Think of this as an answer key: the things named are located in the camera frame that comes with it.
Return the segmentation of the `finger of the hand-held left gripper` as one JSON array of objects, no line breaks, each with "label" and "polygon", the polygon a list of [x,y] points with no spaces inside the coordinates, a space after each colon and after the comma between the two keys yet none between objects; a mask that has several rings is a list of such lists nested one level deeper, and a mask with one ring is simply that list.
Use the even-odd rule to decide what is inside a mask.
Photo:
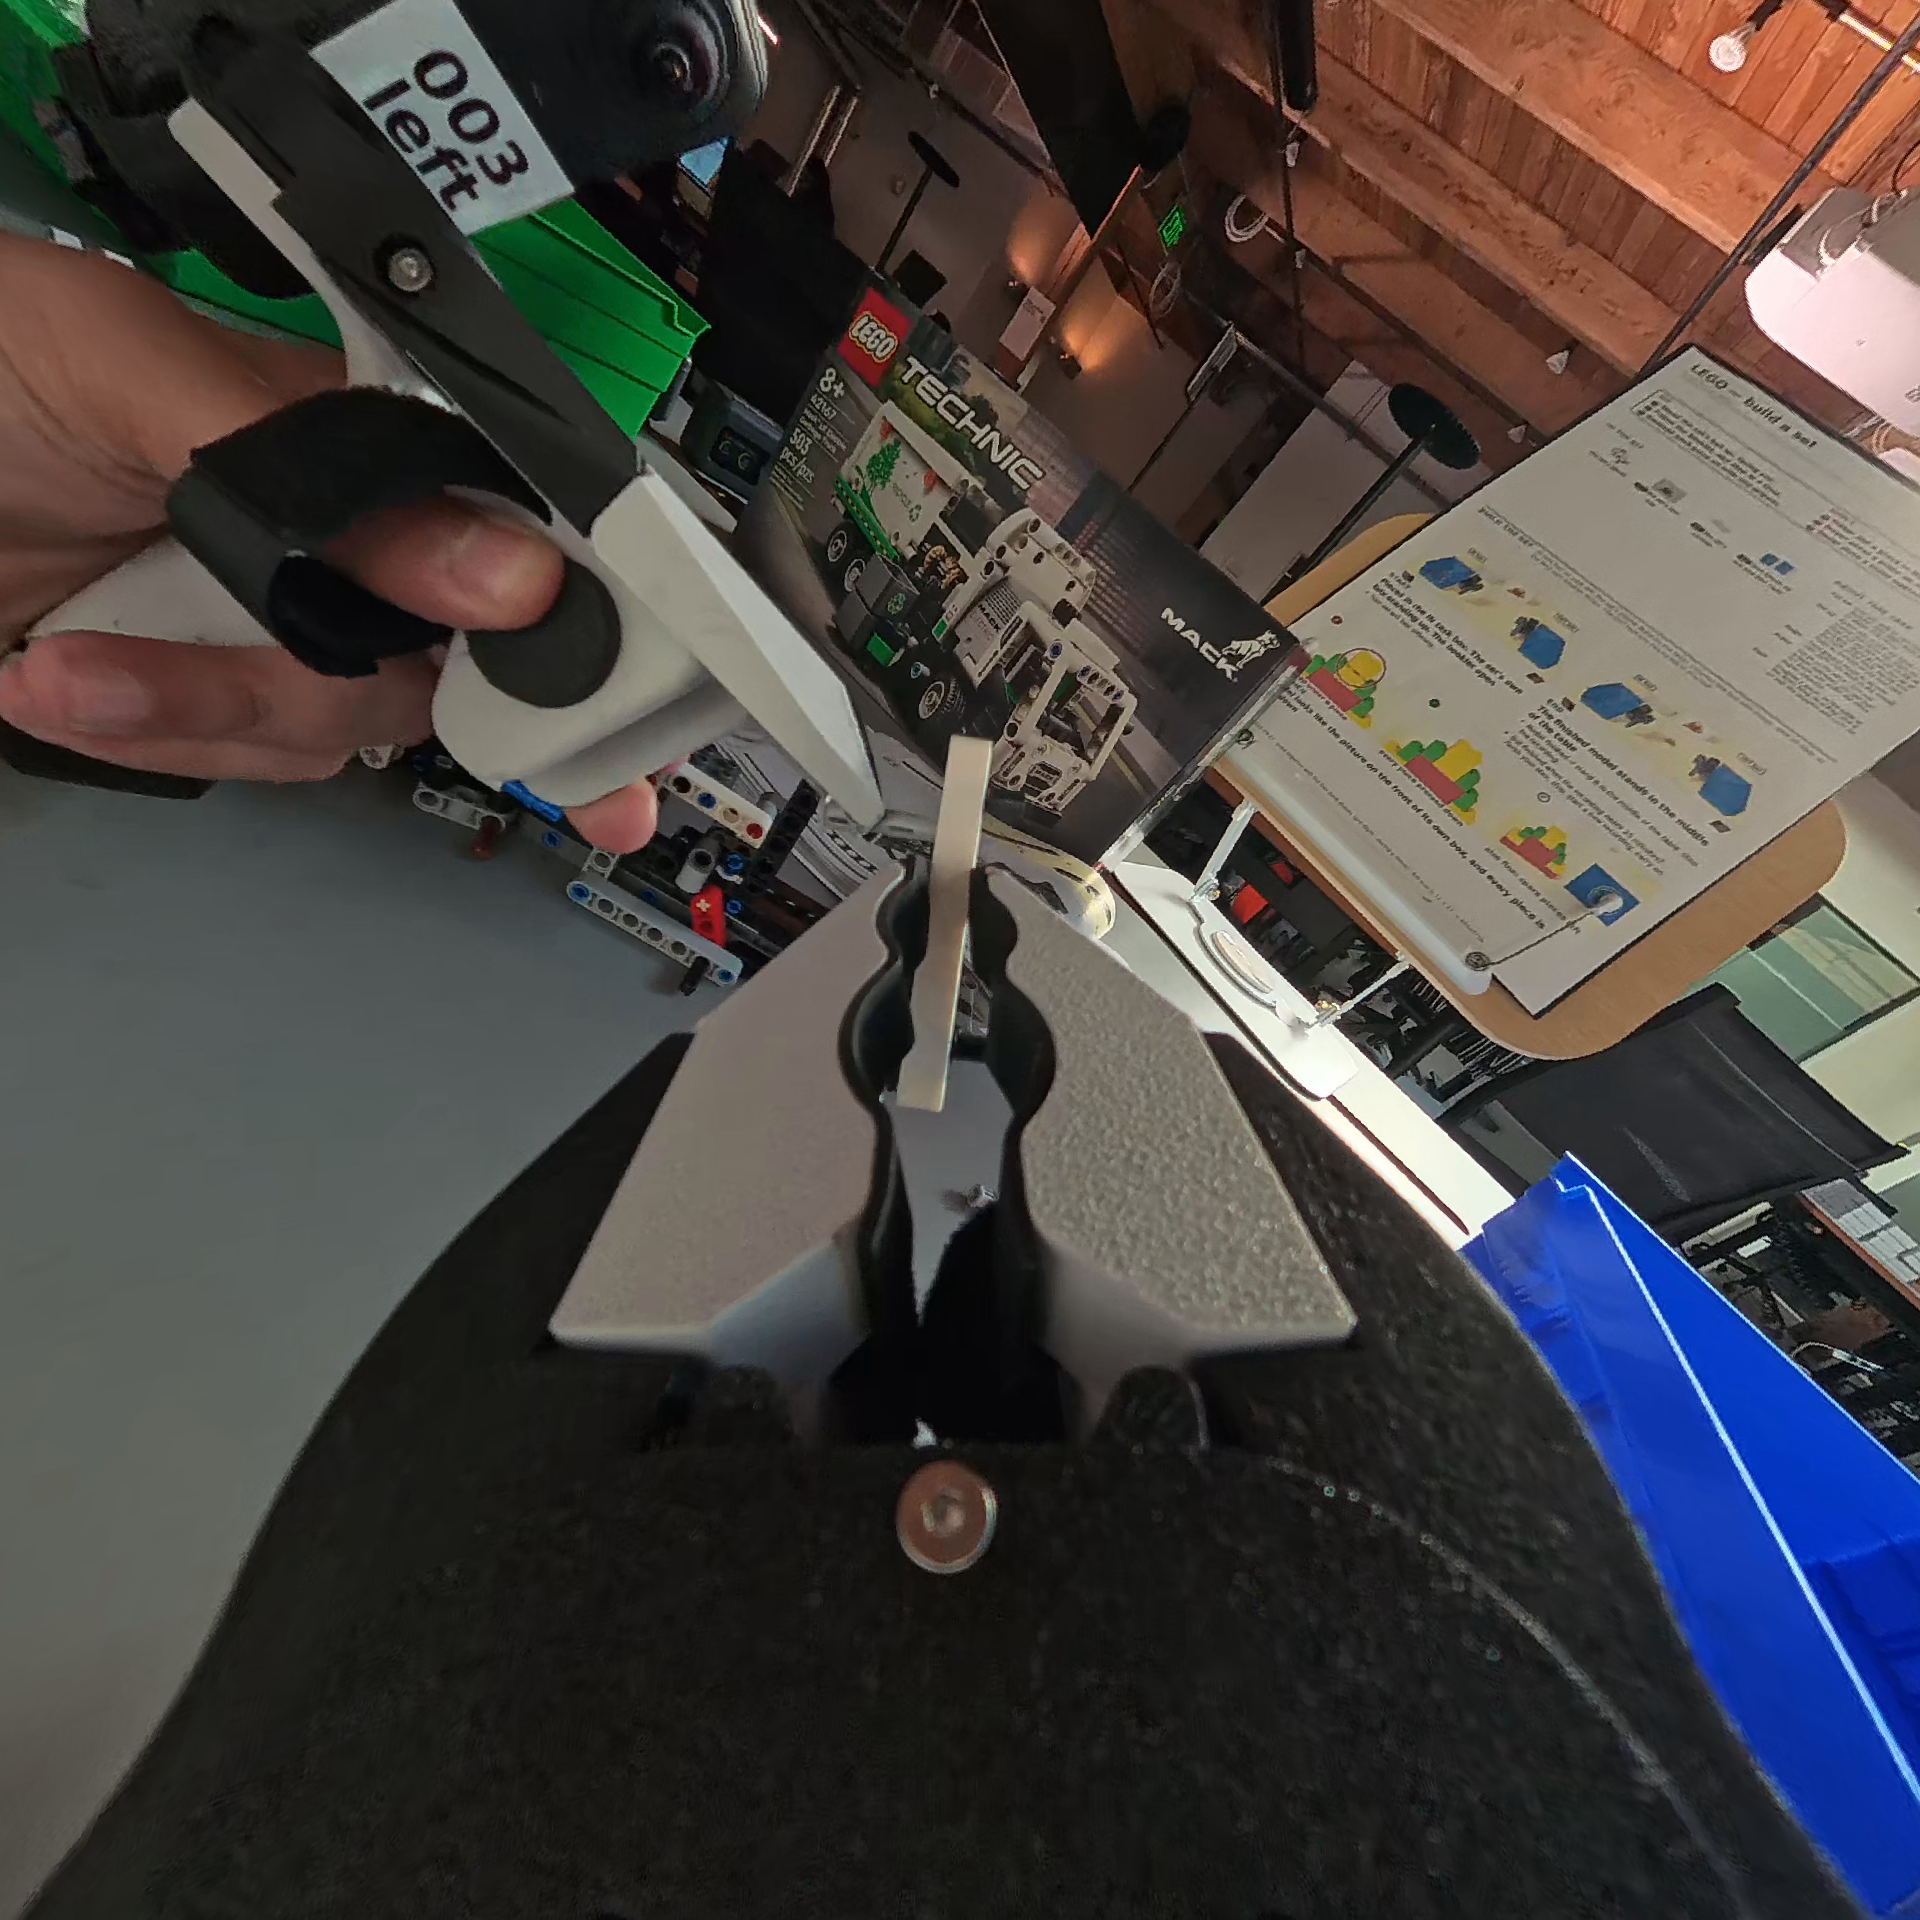
[{"label": "finger of the hand-held left gripper", "polygon": [[886,801],[842,676],[660,469],[640,469],[593,523],[590,548],[669,637],[848,818]]}]

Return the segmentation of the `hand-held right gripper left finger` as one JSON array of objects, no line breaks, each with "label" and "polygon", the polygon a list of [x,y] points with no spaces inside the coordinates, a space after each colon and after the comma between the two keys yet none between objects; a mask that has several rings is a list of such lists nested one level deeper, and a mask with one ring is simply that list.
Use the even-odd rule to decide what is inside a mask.
[{"label": "hand-held right gripper left finger", "polygon": [[693,1033],[548,1333],[576,1350],[825,1388],[915,1320],[910,1204],[884,1093],[900,1068],[899,922],[870,878]]}]

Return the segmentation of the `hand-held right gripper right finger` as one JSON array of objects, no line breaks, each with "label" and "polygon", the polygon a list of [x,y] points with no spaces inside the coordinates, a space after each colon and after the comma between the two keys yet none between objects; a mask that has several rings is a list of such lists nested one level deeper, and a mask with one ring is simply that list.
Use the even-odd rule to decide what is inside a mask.
[{"label": "hand-held right gripper right finger", "polygon": [[1108,1397],[1147,1369],[1353,1339],[1357,1309],[1201,1026],[998,872],[975,874],[975,970],[1010,1110],[1017,1344]]}]

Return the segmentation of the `white lego beam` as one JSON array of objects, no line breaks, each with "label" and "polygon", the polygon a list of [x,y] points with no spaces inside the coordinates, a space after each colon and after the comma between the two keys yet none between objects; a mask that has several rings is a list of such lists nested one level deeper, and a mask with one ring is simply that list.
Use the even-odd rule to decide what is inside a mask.
[{"label": "white lego beam", "polygon": [[902,1110],[940,1115],[946,1109],[973,874],[981,855],[992,766],[995,747],[987,739],[954,734],[949,740],[924,890],[924,955],[908,996],[913,1040],[896,1081],[896,1104]]}]

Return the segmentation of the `dark lego chassis assembly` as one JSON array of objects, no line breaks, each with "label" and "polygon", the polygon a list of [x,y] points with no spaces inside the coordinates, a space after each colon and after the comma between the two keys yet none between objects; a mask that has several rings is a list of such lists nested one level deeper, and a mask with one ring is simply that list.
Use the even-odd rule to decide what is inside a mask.
[{"label": "dark lego chassis assembly", "polygon": [[803,777],[768,780],[738,739],[694,748],[655,778],[660,818],[636,853],[614,853],[526,785],[492,786],[431,739],[404,756],[419,813],[461,829],[486,858],[526,832],[567,871],[567,901],[680,968],[680,992],[730,991],[828,916],[796,886],[798,849],[820,804]]}]

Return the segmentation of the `lego truck set box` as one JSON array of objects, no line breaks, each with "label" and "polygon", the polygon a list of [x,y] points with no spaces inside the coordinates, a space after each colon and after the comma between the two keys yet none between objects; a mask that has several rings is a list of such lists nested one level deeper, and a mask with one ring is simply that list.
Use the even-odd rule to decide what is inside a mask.
[{"label": "lego truck set box", "polygon": [[938,777],[1088,864],[1143,841],[1309,667],[1268,612],[888,278],[869,275],[741,523],[741,556]]}]

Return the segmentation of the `person's left hand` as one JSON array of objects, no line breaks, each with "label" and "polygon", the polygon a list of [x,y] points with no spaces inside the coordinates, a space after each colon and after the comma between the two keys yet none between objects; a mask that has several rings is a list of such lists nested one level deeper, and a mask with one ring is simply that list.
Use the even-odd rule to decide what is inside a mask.
[{"label": "person's left hand", "polygon": [[160,538],[191,456],[344,383],[338,353],[233,333],[102,254],[4,236],[3,715],[50,750],[202,782],[321,782],[429,734],[438,667],[324,678],[276,646],[48,632]]}]

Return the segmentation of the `grey power station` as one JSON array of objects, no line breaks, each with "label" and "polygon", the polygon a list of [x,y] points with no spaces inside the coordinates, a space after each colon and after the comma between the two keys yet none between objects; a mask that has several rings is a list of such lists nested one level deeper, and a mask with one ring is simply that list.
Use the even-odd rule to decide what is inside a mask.
[{"label": "grey power station", "polygon": [[727,385],[704,381],[689,404],[680,455],[741,515],[778,463],[785,442],[785,421],[768,417]]}]

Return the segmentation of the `clear acrylic stand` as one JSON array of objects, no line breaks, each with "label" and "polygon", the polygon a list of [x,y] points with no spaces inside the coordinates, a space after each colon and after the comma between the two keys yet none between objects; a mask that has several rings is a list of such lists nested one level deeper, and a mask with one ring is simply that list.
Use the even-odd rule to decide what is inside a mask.
[{"label": "clear acrylic stand", "polygon": [[1154,858],[1134,857],[1107,868],[1111,889],[1211,996],[1224,1028],[1251,1045],[1292,1093],[1329,1102],[1357,1088],[1391,1091],[1389,1074],[1338,1028],[1338,1019],[1358,1000],[1329,1008],[1311,1002],[1219,905],[1229,858],[1256,815],[1254,796],[1238,801],[1198,877],[1184,878]]}]

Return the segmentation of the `green plastic bin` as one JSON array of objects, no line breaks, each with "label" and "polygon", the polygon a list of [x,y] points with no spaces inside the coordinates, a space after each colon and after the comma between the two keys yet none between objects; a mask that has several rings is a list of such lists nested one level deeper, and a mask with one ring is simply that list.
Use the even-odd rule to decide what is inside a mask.
[{"label": "green plastic bin", "polygon": [[[472,243],[589,397],[627,436],[640,436],[709,322],[576,202],[497,225]],[[316,294],[252,294],[202,253],[151,257],[148,270],[227,324],[328,351],[342,346],[338,324]]]}]

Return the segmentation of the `white curved piece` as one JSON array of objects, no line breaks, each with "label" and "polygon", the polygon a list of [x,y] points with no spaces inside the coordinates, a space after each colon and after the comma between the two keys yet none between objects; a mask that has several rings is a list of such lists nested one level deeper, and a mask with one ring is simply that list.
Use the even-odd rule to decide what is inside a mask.
[{"label": "white curved piece", "polygon": [[977,867],[1023,884],[1096,944],[1117,927],[1119,906],[1107,877],[1047,842],[988,835],[981,842]]}]

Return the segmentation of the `black round stand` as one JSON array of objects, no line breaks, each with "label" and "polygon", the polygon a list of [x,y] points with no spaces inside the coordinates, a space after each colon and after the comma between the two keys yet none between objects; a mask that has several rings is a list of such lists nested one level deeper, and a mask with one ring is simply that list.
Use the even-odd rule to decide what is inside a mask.
[{"label": "black round stand", "polygon": [[1478,494],[1501,471],[1501,455],[1526,452],[1526,439],[1515,442],[1480,428],[1451,398],[1419,383],[1376,385],[1357,412],[1357,426],[1375,456],[1375,473],[1357,516],[1360,528],[1380,526],[1397,516],[1443,516]]},{"label": "black round stand", "polygon": [[910,128],[906,135],[906,143],[913,157],[920,164],[920,172],[918,172],[918,179],[908,189],[900,205],[899,216],[876,257],[876,273],[882,277],[895,266],[896,257],[900,253],[900,245],[906,239],[908,229],[913,229],[930,189],[938,185],[940,189],[946,189],[946,191],[958,191],[962,185],[962,177],[954,167],[954,163],[927,132],[918,128]]}]

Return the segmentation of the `black cloth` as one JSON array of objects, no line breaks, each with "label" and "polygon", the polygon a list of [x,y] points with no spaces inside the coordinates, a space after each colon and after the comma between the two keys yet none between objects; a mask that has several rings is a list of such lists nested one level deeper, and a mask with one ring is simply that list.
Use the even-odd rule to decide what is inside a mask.
[{"label": "black cloth", "polygon": [[1596,1054],[1536,1063],[1492,1094],[1668,1243],[1756,1204],[1859,1183],[1903,1150],[1710,985]]}]

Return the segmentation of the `blue plastic bin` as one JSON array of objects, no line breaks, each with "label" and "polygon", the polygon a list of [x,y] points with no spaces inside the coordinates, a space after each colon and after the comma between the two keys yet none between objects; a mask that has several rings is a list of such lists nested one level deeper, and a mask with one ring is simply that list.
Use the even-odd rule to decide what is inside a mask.
[{"label": "blue plastic bin", "polygon": [[1917,1916],[1917,1477],[1582,1164],[1463,1255],[1574,1405],[1752,1758],[1862,1908]]}]

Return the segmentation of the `laminated instruction sheet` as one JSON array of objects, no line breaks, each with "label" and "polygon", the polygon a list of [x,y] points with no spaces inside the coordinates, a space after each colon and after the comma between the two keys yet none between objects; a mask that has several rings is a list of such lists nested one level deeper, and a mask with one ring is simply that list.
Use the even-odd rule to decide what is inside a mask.
[{"label": "laminated instruction sheet", "polygon": [[1292,632],[1274,810],[1541,1017],[1917,734],[1917,479],[1684,348]]}]

